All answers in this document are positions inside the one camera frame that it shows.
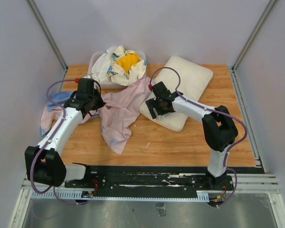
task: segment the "white cloth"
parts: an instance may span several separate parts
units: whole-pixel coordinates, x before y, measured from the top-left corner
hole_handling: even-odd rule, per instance
[[[180,74],[180,87],[178,91],[184,93],[188,98],[198,101],[209,81],[213,76],[213,72],[207,68],[189,62],[181,57],[172,56],[166,64],[166,67],[175,69]],[[166,87],[173,93],[179,79],[174,71],[163,69],[155,78],[155,83],[162,81]],[[153,93],[146,100],[155,97]],[[183,129],[187,116],[181,113],[167,113],[152,119],[151,114],[145,102],[139,107],[139,112],[148,119],[172,130],[179,132]]]
[[[137,64],[131,66],[129,73],[116,62],[122,57],[135,53],[132,50],[125,50],[123,46],[113,46],[107,49],[106,53],[101,55],[92,67],[92,78],[99,83],[111,81],[122,86],[129,86],[144,76],[146,72],[147,61],[140,57]]]

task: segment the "white wall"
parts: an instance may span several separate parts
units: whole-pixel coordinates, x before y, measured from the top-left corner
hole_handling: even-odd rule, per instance
[[[268,0],[35,0],[67,64],[113,45],[152,64],[172,55],[234,64]]]
[[[285,201],[285,0],[279,1],[238,69],[269,172]]]
[[[40,140],[49,84],[63,77],[24,0],[0,0],[0,228],[7,227],[25,176],[24,151]]]

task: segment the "white bin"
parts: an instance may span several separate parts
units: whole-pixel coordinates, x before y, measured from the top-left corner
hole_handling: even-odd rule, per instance
[[[104,54],[105,52],[95,52],[90,60],[89,63],[89,69],[87,70],[87,74],[91,74],[92,66],[95,64],[97,59]],[[146,55],[143,52],[136,52],[140,58],[146,58]],[[127,86],[119,85],[111,81],[103,81],[100,83],[100,86],[102,89],[125,89]]]

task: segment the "pink cloth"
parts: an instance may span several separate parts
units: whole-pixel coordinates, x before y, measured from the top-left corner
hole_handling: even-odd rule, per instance
[[[140,115],[139,106],[151,93],[148,88],[149,82],[150,78],[142,77],[119,93],[108,93],[102,96],[106,105],[97,111],[101,117],[101,134],[110,149],[118,154],[123,152],[132,134],[129,126]],[[45,130],[47,132],[53,119],[57,120],[61,112],[60,107],[50,112],[45,107],[41,117],[41,132]],[[82,124],[90,118],[87,114]]]

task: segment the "wooden table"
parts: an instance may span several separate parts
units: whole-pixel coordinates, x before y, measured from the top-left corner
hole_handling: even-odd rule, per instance
[[[150,76],[163,65],[149,65]],[[230,113],[242,119],[235,92],[226,65],[204,65],[213,71],[210,81],[200,102],[210,106],[226,106]],[[88,65],[71,65],[66,79],[84,77]],[[66,82],[63,91],[74,91],[77,84]],[[102,93],[120,90],[103,89]],[[239,131],[237,140],[243,136],[242,126],[236,123]],[[164,128],[143,115],[130,126],[129,138],[121,155],[110,150],[100,133],[100,118],[80,124],[69,138],[64,148],[62,159],[65,164],[78,162],[89,165],[174,165],[207,166],[210,148],[205,142],[203,128],[197,121],[188,118],[181,132]],[[228,166],[255,166],[255,161],[248,139],[231,150]]]

